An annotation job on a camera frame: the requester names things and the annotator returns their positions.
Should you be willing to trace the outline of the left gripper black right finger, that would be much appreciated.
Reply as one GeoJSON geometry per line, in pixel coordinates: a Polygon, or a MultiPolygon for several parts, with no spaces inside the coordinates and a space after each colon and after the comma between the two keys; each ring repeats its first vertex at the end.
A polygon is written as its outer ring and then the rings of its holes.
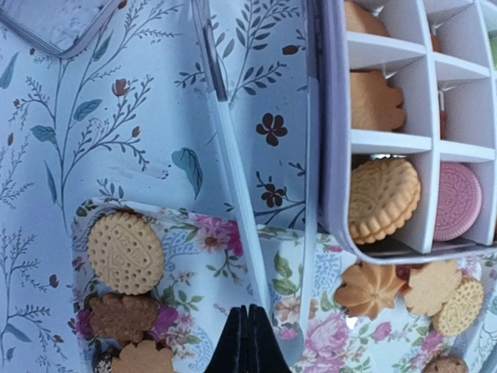
{"type": "Polygon", "coordinates": [[[290,373],[264,308],[248,309],[248,372],[290,373]]]}

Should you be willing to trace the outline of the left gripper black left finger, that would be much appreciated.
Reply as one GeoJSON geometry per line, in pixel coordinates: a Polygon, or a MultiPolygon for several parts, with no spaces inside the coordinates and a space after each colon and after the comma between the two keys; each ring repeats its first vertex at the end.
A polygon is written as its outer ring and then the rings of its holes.
{"type": "Polygon", "coordinates": [[[205,373],[246,373],[248,371],[249,328],[247,308],[230,310],[205,373]]]}

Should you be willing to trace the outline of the swirl orange cookie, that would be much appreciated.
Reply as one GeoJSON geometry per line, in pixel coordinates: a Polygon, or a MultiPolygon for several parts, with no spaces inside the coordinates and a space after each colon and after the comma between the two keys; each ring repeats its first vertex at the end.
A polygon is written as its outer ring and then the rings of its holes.
{"type": "Polygon", "coordinates": [[[334,300],[350,317],[375,320],[384,309],[393,309],[398,292],[406,281],[397,276],[394,265],[355,263],[342,274],[334,300]]]}

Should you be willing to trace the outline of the metal divided cookie tin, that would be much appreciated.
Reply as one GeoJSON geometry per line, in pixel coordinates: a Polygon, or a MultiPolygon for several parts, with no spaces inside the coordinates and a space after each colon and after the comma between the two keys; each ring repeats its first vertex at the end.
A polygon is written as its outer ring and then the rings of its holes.
{"type": "Polygon", "coordinates": [[[309,1],[318,63],[319,220],[374,264],[496,250],[492,1],[309,1]],[[433,240],[440,163],[477,176],[482,204],[460,237],[433,240]]]}

